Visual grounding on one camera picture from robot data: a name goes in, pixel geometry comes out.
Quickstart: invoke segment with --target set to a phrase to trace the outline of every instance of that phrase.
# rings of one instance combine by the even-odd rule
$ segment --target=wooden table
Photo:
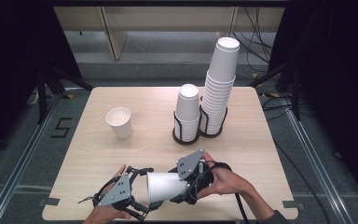
[[[92,202],[77,202],[96,193],[122,164],[153,167],[164,173],[175,167],[178,159],[201,148],[253,183],[273,209],[288,219],[296,218],[296,208],[283,208],[282,201],[294,199],[255,90],[233,88],[222,133],[215,138],[200,137],[190,146],[179,145],[172,138],[178,92],[179,87],[94,89],[49,196],[60,201],[56,206],[46,205],[43,218],[83,220],[92,210]],[[116,138],[105,121],[109,110],[117,106],[131,111],[133,133],[125,141]],[[138,203],[149,204],[145,176],[135,179],[132,195]],[[248,218],[255,219],[247,204],[243,205]],[[242,218],[234,195],[213,195],[195,205],[165,202],[145,219],[164,220]]]

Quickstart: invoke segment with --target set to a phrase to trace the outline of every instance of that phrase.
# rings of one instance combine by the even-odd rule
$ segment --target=aluminum rail
[[[7,205],[10,202],[10,199],[13,196],[13,193],[16,190],[16,187],[19,184],[22,175],[24,174],[32,156],[34,155],[34,151],[38,143],[40,142],[42,134],[46,130],[51,115],[54,112],[54,109],[56,108],[61,98],[61,95],[53,96],[52,102],[50,103],[50,107],[48,109],[48,113],[46,114],[44,120],[42,120],[41,123],[37,124],[30,141],[22,152],[21,157],[19,158],[6,184],[3,186],[0,192],[0,219],[5,213]]]
[[[291,102],[288,99],[283,98],[282,104],[290,105]],[[333,184],[333,181],[331,180],[329,174],[324,168],[324,164],[319,158],[318,153],[316,152],[315,148],[312,145],[312,142],[308,138],[308,135],[304,127],[302,126],[301,121],[296,119],[296,116],[293,114],[292,111],[288,111],[287,116],[289,117],[289,120],[296,131],[297,137],[300,140],[301,145],[304,148],[307,157],[310,161],[310,165],[312,166],[313,171],[318,177],[322,189],[324,190],[324,193],[328,201],[330,202],[339,223],[342,224],[354,223],[351,214],[348,211],[347,205],[342,200],[336,187]]]

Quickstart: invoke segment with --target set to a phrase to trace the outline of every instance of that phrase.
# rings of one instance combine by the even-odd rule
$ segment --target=sleeve
[[[258,224],[288,224],[287,219],[277,210],[274,211],[274,215],[263,222],[257,222]]]

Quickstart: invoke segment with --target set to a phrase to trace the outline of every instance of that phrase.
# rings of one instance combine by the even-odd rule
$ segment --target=human hand
[[[208,167],[212,167],[214,165],[214,159],[208,152],[205,152],[202,158],[205,160]],[[252,185],[246,179],[229,171],[226,168],[214,168],[212,169],[212,174],[212,185],[208,188],[202,189],[197,195],[198,199],[204,198],[211,194],[241,193],[252,187]]]
[[[122,175],[125,170],[126,165],[122,165],[117,171],[117,173],[113,176],[113,178]],[[114,185],[115,183],[108,185],[104,192],[109,191]],[[107,205],[103,207],[95,206],[92,212],[89,214],[89,217],[83,222],[83,224],[103,224],[108,223],[116,218],[130,219],[131,216],[127,212],[117,210],[112,205]]]

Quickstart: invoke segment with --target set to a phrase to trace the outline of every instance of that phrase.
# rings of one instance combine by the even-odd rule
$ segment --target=gray gripper part
[[[103,199],[98,203],[99,206],[106,206],[111,203],[120,202],[131,196],[130,177],[125,173],[116,182],[116,184],[106,193]]]
[[[200,159],[204,153],[204,149],[200,149],[188,156],[182,157],[176,162],[178,175],[180,180],[186,180],[199,165]]]

